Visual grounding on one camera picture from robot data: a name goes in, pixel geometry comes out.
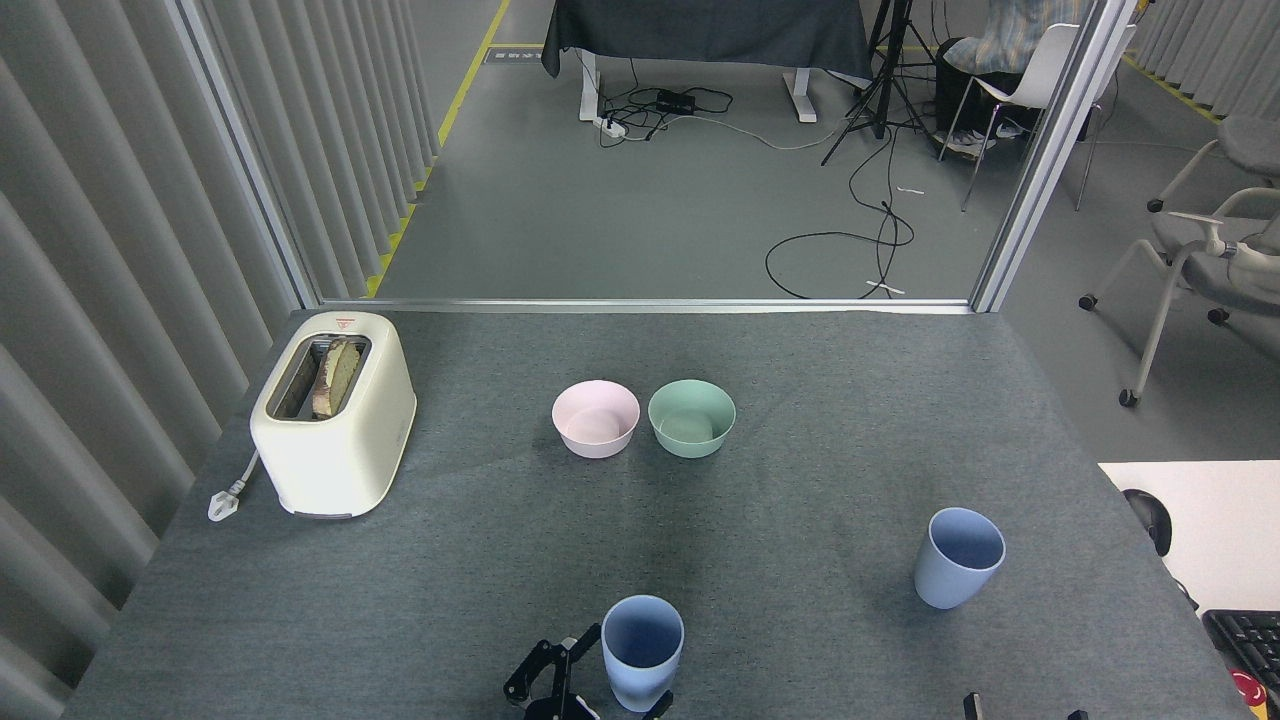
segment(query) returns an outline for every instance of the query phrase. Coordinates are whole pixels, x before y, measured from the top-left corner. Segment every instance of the black tablecloth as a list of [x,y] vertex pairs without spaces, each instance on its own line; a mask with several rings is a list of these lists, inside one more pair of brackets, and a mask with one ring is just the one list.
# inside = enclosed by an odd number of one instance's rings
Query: black tablecloth
[[[420,405],[383,503],[294,518],[259,475],[210,523],[252,451],[250,392],[68,720],[518,720],[502,684],[529,648],[640,592],[687,628],[669,720],[955,719],[970,691],[995,720],[1249,717],[998,316],[389,316]],[[737,425],[682,460],[643,419],[622,454],[584,460],[550,407],[599,377],[643,406],[716,382]],[[910,570],[950,505],[992,518],[1009,555],[943,612]],[[631,716],[598,647],[573,689]]]
[[870,77],[858,0],[557,0],[543,46],[543,67],[552,77],[568,47],[613,58],[759,63]]

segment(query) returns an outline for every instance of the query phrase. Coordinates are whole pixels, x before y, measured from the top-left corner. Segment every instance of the red label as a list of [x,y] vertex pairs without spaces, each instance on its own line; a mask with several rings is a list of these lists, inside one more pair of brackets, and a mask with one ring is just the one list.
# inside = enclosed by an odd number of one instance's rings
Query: red label
[[1267,701],[1266,688],[1253,675],[1242,670],[1231,670],[1231,679],[1235,680],[1235,689],[1240,691],[1244,703],[1249,707],[1257,707]]

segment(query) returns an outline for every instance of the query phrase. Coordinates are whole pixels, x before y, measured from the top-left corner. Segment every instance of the power adapter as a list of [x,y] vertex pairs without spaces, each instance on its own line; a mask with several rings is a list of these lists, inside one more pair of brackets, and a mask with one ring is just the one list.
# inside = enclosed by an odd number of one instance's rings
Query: power adapter
[[672,115],[692,115],[694,110],[698,109],[692,95],[672,92],[669,90],[659,90],[658,100],[654,105],[659,113],[669,113]]
[[604,132],[604,135],[613,138],[625,137],[627,135],[627,127],[614,120],[613,118],[604,119],[596,117],[594,120],[591,120],[591,123],[595,124],[595,127],[600,128]]

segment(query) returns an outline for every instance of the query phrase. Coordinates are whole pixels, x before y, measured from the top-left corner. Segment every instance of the toaster power cord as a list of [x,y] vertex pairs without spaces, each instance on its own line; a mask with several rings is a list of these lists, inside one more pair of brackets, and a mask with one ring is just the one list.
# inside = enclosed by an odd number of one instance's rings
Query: toaster power cord
[[209,519],[215,523],[221,523],[223,520],[230,518],[237,510],[239,510],[239,493],[244,489],[248,483],[248,477],[253,474],[257,468],[259,455],[257,448],[253,448],[253,457],[248,459],[248,466],[244,468],[244,473],[241,474],[241,479],[232,483],[232,487],[214,493],[209,498]]

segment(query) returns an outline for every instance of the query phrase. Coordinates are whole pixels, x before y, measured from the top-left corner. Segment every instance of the toaster slot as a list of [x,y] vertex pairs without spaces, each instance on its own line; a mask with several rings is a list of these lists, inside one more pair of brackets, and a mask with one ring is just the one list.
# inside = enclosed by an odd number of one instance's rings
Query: toaster slot
[[339,338],[355,345],[360,351],[355,374],[334,415],[342,413],[347,398],[351,397],[351,391],[360,380],[360,373],[365,366],[365,360],[369,357],[372,342],[364,336],[326,333],[312,336],[305,342],[298,343],[297,350],[294,350],[293,356],[289,359],[289,364],[285,366],[284,374],[280,377],[280,383],[271,391],[271,396],[266,402],[266,413],[270,418],[300,423],[317,421],[311,410],[311,393],[329,346]]

